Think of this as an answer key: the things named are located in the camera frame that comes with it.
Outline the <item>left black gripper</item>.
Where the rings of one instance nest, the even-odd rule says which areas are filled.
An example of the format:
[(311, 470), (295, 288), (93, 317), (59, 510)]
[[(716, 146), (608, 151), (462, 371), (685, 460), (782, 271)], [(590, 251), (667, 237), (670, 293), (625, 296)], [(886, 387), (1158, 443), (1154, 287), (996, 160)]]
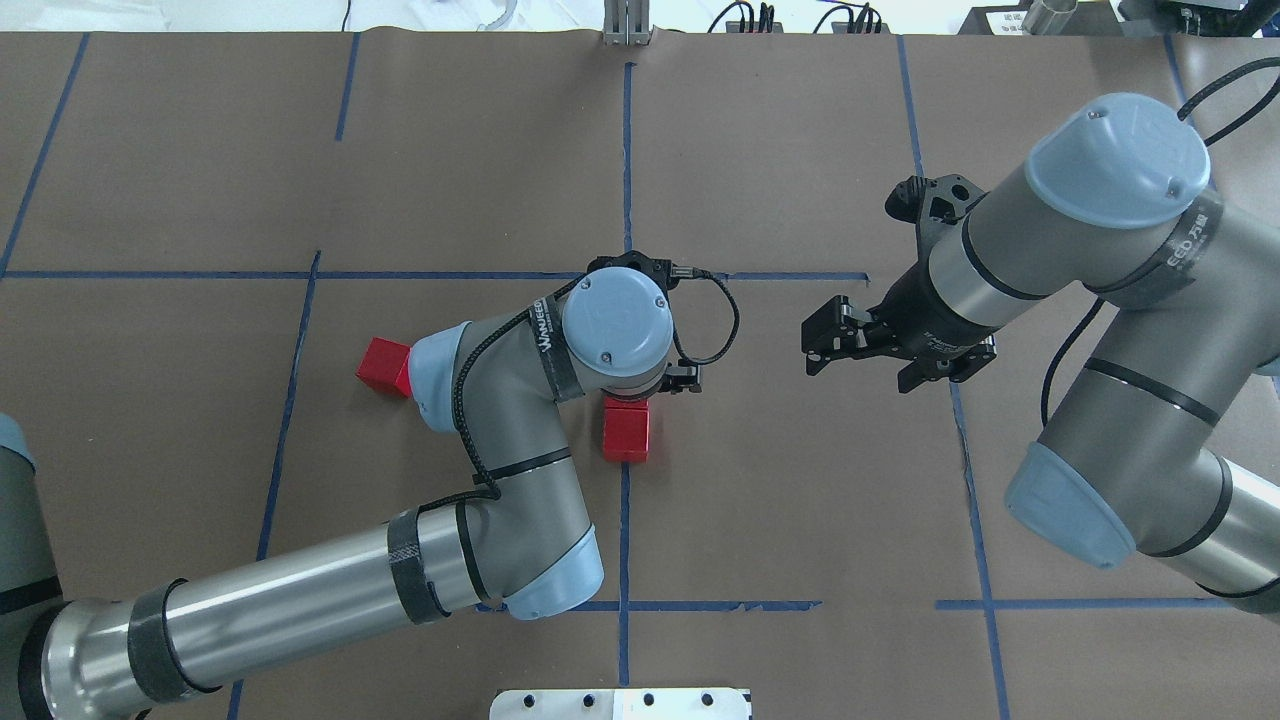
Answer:
[(663, 384), (667, 395), (700, 393), (701, 368), (695, 364), (668, 364), (664, 372), (658, 372), (635, 387), (612, 386), (611, 397), (621, 402), (640, 402), (660, 392)]

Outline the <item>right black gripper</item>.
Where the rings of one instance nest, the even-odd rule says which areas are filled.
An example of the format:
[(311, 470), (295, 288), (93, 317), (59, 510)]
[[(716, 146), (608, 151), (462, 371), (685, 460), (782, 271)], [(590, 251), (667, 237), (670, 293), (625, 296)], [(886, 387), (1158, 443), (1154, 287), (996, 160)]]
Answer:
[(801, 323), (805, 373), (819, 374), (840, 359), (868, 357), (873, 350), (911, 360), (897, 374), (909, 393), (927, 382), (963, 383), (997, 357), (993, 327), (961, 318), (934, 290), (927, 263), (915, 263), (870, 311), (837, 293)]

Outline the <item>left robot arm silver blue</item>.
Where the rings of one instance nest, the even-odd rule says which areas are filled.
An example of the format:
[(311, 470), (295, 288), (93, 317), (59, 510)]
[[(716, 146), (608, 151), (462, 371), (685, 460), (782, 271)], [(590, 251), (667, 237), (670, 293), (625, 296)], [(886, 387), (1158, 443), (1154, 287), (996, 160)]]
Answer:
[(458, 436), (460, 493), (132, 600), (65, 600), (20, 427), (3, 419), (3, 716), (128, 719), (255, 673), (479, 603), (536, 620), (589, 601), (604, 569), (559, 407), (643, 397), (678, 345), (691, 268), (599, 263), (506, 316), (411, 346), (412, 400)]

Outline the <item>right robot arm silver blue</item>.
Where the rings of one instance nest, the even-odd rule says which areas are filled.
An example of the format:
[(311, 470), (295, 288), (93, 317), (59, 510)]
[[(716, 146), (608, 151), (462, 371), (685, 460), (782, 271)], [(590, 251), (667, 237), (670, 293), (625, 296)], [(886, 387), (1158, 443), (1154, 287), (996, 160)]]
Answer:
[(989, 192), (914, 176), (884, 209), (916, 227), (916, 263), (874, 307), (814, 311), (806, 373), (886, 356), (904, 393), (961, 382), (995, 359), (996, 332), (1082, 284), (1116, 313), (1007, 511), (1085, 564), (1143, 553), (1276, 621), (1277, 487), (1206, 442), (1249, 378), (1277, 374), (1277, 229), (1208, 182), (1204, 141), (1140, 94), (1091, 100)]

